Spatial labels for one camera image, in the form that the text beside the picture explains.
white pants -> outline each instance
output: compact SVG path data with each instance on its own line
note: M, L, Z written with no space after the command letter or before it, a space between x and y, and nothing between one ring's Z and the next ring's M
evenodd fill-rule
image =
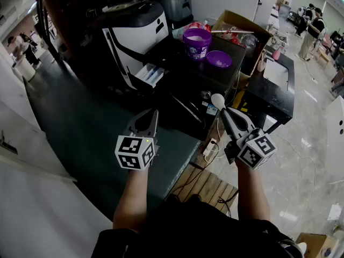
M314 37L310 35L309 32L306 33L305 39L302 42L301 50L299 51L298 55L305 59L308 53L308 50L312 46L314 41Z

white paper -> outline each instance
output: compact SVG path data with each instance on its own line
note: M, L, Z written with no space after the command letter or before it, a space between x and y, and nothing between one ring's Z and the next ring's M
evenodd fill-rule
M341 212L342 212L342 208L338 204L333 204L329 212L327 220L328 221L338 220Z

black shirt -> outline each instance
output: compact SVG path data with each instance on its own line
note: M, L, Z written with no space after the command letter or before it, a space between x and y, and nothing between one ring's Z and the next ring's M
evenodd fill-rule
M324 22L320 21L322 18L316 18L313 22L312 25L316 27L320 32L325 28ZM311 36L314 38L318 38L319 34L315 32L310 26L308 26L308 32L310 33Z
M269 221L237 221L202 202L163 204L139 234L102 231L92 258L298 257L287 254L282 240L290 239Z
M334 42L335 42L337 45L341 45L342 42L344 41L344 37L341 37L339 34L338 34L336 37L340 38L340 40L334 40Z
M310 8L307 8L306 9L306 12L305 12L305 15L309 16L310 17L310 20L312 20L313 18L313 12Z

white door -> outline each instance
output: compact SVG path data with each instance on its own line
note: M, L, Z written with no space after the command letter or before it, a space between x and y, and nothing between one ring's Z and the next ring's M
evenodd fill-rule
M0 160L29 171L43 171L70 178L50 147L45 133L1 101Z

dark green tabletop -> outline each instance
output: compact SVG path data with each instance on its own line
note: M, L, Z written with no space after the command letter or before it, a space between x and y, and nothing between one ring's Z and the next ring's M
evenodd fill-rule
M127 170L114 154L117 136L134 113L87 88L46 52L26 90L33 112L76 185L109 219L121 197ZM148 209L157 206L186 167L199 141L174 129L157 129L158 156L149 170Z

